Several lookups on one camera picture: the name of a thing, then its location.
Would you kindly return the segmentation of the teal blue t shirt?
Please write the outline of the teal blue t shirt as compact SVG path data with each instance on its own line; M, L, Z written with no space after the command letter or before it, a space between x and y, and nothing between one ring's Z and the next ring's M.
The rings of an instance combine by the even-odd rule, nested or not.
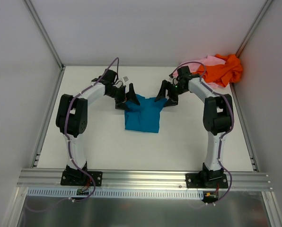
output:
M126 102L129 110L124 112L125 129L146 133L158 133L160 112L164 108L167 99L163 98L155 102L155 97L145 98L136 95L140 105Z

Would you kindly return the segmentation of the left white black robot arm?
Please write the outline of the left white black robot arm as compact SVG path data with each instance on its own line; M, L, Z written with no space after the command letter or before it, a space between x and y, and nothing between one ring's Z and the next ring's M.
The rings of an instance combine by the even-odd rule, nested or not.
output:
M89 106L104 96L113 98L118 110L128 110L128 101L140 104L133 84L127 77L119 78L113 70L105 70L102 76L92 79L90 85L76 95L63 94L60 98L56 126L64 136L69 159L62 173L61 185L96 186L96 178L88 171L82 135L88 125Z

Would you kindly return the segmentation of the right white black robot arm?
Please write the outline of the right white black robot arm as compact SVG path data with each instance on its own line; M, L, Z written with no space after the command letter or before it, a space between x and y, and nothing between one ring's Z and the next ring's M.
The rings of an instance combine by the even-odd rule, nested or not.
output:
M203 125L208 132L207 154L202 170L196 174L187 173L186 186L227 189L227 170L222 160L226 137L234 126L232 97L213 91L202 75L191 73L189 67L182 66L177 68L177 76L171 82L162 81L155 100L166 98L165 107L175 106L178 105L179 95L186 92L195 94L203 102Z

